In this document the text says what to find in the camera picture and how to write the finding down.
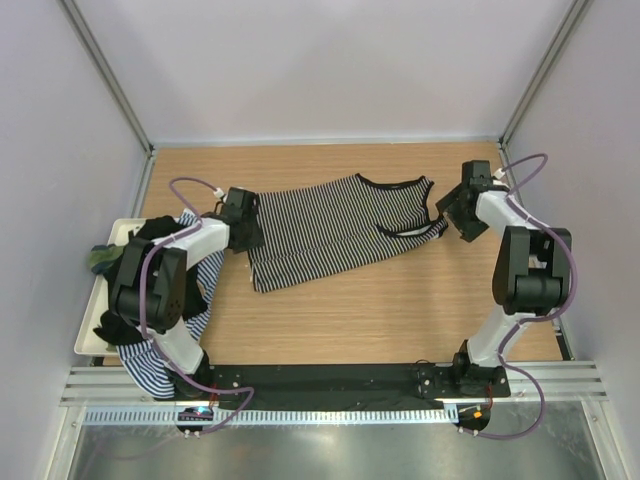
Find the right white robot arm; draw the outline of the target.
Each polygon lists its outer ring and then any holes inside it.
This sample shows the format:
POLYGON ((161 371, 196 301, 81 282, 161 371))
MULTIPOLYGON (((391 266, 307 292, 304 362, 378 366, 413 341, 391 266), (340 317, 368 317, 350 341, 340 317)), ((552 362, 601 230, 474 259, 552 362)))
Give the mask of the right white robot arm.
POLYGON ((460 396, 506 395, 505 363, 513 345, 529 325, 549 321, 571 298, 570 232, 551 228, 518 206, 502 176, 486 160, 467 161, 460 183, 436 203, 464 241, 489 229, 501 237, 491 286, 495 307, 448 368, 460 396))

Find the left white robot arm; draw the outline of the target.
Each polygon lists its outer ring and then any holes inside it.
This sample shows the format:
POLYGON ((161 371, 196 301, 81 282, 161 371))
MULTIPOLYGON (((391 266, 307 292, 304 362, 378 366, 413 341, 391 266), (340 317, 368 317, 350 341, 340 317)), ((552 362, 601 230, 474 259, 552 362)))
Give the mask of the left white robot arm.
POLYGON ((196 215, 186 228, 157 239, 129 240, 108 296, 109 311, 139 329, 192 400, 210 392, 212 376, 183 319, 187 272, 214 253, 241 253, 264 244, 258 195, 237 187, 216 195, 216 211, 196 215))

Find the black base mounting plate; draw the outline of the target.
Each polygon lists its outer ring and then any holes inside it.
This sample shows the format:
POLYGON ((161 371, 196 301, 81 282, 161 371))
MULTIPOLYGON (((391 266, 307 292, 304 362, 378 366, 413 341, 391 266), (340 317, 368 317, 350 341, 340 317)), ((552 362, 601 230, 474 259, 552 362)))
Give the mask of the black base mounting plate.
POLYGON ((409 411, 446 399, 482 402, 511 391, 502 367, 455 367, 426 360, 391 364, 218 365, 213 385, 251 387, 250 410, 409 411))

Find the black white striped tank top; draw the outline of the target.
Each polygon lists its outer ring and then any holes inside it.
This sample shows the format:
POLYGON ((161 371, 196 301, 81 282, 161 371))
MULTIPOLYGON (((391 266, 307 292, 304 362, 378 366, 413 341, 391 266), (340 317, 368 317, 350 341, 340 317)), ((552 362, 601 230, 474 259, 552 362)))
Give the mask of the black white striped tank top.
POLYGON ((421 176, 375 183, 359 173, 258 196, 263 245, 248 253, 255 291, 269 293, 404 254, 440 238, 433 183, 421 176))

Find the blue white striped tank top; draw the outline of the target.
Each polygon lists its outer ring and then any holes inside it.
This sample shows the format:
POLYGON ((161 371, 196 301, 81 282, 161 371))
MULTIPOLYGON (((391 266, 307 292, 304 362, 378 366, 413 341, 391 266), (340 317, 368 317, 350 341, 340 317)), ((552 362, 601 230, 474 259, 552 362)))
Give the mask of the blue white striped tank top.
POLYGON ((195 280, 190 284, 205 303, 198 314, 189 314, 177 325, 175 333, 159 334, 150 326, 147 336, 135 343, 118 345, 116 351, 125 370, 134 383, 155 399, 169 400, 176 397, 176 382, 183 375, 192 375, 205 359, 200 339, 209 324, 212 301, 224 253, 214 252, 191 268, 195 280))

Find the white plastic tray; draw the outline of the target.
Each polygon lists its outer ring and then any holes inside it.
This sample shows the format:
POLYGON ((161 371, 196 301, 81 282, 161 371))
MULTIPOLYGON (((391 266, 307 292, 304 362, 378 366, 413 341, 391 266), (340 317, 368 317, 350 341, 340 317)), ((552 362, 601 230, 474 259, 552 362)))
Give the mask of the white plastic tray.
MULTIPOLYGON (((111 228, 106 244, 126 245, 129 237, 137 233, 144 225, 144 218, 117 219, 111 228)), ((107 281, 98 275, 95 277, 84 316, 74 344, 74 353, 88 357, 117 357, 116 349, 99 338, 94 329, 99 326, 101 315, 108 308, 107 281)))

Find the green striped garment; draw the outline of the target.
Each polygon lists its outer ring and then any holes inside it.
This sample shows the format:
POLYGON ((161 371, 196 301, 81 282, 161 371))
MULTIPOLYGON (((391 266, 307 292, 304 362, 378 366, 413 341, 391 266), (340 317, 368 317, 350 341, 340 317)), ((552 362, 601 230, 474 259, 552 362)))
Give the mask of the green striped garment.
POLYGON ((116 274, 121 264, 124 245, 107 244, 94 246, 88 257, 88 265, 95 275, 116 274))

